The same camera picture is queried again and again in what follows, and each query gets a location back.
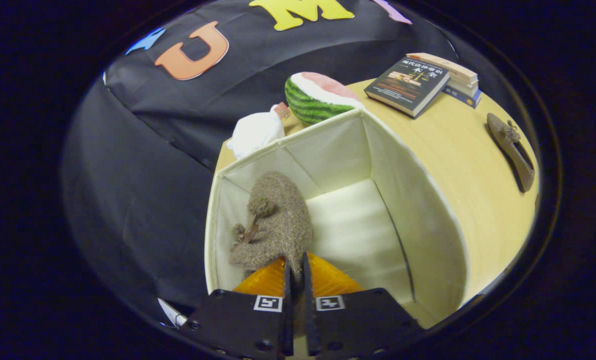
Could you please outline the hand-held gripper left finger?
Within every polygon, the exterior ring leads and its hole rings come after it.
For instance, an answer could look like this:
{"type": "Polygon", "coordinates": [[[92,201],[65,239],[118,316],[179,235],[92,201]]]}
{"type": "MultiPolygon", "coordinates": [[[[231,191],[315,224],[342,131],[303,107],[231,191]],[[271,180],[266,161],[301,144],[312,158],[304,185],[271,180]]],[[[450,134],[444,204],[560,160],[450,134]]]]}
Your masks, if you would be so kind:
{"type": "Polygon", "coordinates": [[[182,325],[182,333],[223,359],[284,360],[294,354],[292,271],[272,264],[280,296],[216,289],[182,325]]]}

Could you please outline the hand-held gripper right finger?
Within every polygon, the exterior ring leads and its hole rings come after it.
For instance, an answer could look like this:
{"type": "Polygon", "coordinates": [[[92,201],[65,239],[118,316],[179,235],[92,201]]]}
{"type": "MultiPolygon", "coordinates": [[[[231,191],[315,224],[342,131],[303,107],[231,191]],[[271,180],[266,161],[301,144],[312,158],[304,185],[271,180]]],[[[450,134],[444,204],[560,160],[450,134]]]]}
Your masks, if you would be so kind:
{"type": "Polygon", "coordinates": [[[385,360],[419,342],[424,329],[386,290],[315,296],[307,253],[302,259],[307,353],[317,360],[385,360]]]}

